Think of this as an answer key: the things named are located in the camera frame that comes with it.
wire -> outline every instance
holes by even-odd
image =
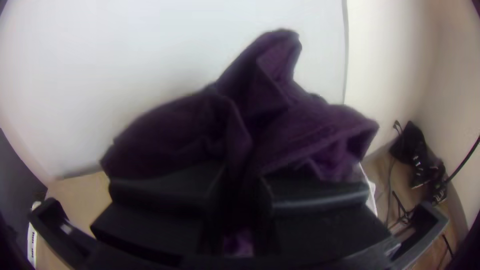
[[[398,137],[400,138],[401,137],[401,147],[400,149],[403,150],[404,149],[404,140],[405,138],[402,137],[399,129],[397,128],[397,126],[400,127],[400,130],[402,129],[402,126],[400,126],[400,123],[398,123],[398,121],[395,121],[395,124],[393,125],[393,128],[396,130],[396,132],[398,133]],[[386,207],[386,219],[385,219],[385,226],[388,227],[389,226],[389,215],[390,215],[390,207],[392,205],[392,171],[394,169],[394,165],[395,165],[395,162],[397,160],[392,156],[391,159],[390,159],[390,167],[388,169],[388,203],[387,203],[387,207]]]
[[[436,268],[437,270],[440,269],[440,267],[442,266],[442,263],[444,262],[444,259],[445,257],[447,256],[447,251],[448,253],[450,253],[450,257],[453,258],[454,257],[454,253],[452,251],[452,248],[450,247],[450,244],[449,244],[449,241],[447,240],[447,237],[445,237],[445,233],[441,235],[441,237],[443,238],[443,241],[445,241],[445,245],[446,245],[446,249],[445,250],[445,253],[443,254],[443,256],[441,257],[440,259],[440,263],[438,264],[438,267]]]
[[[450,175],[450,177],[448,177],[448,178],[445,180],[445,184],[447,184],[448,182],[452,181],[452,179],[459,173],[460,169],[462,169],[462,167],[465,165],[465,163],[467,163],[467,161],[468,161],[469,158],[472,156],[472,154],[474,153],[474,151],[475,151],[475,149],[477,148],[477,146],[479,145],[479,143],[480,143],[480,135],[479,135],[478,138],[476,139],[475,144],[471,147],[470,152],[468,152],[468,154],[466,155],[466,157],[461,161],[460,165],[458,165],[458,167],[457,167],[456,170]]]

